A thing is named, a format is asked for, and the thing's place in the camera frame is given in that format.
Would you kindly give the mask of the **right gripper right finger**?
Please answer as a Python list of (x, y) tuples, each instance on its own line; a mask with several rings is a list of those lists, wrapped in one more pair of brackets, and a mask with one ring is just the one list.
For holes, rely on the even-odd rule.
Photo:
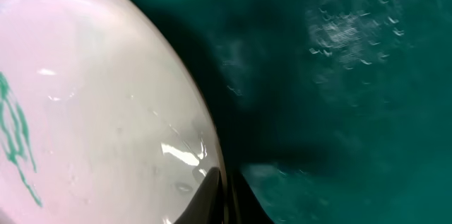
[(274, 224), (238, 171), (229, 174), (229, 223)]

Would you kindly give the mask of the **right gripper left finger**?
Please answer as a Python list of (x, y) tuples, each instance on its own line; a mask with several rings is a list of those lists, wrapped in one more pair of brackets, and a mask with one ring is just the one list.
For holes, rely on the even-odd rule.
[(189, 205), (174, 224), (223, 224), (223, 186), (218, 167), (209, 169)]

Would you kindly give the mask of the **white plate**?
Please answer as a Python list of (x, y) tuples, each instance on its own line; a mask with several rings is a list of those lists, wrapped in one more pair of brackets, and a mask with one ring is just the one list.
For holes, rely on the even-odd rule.
[(2, 223), (174, 223), (212, 167), (203, 98), (130, 0), (1, 0)]

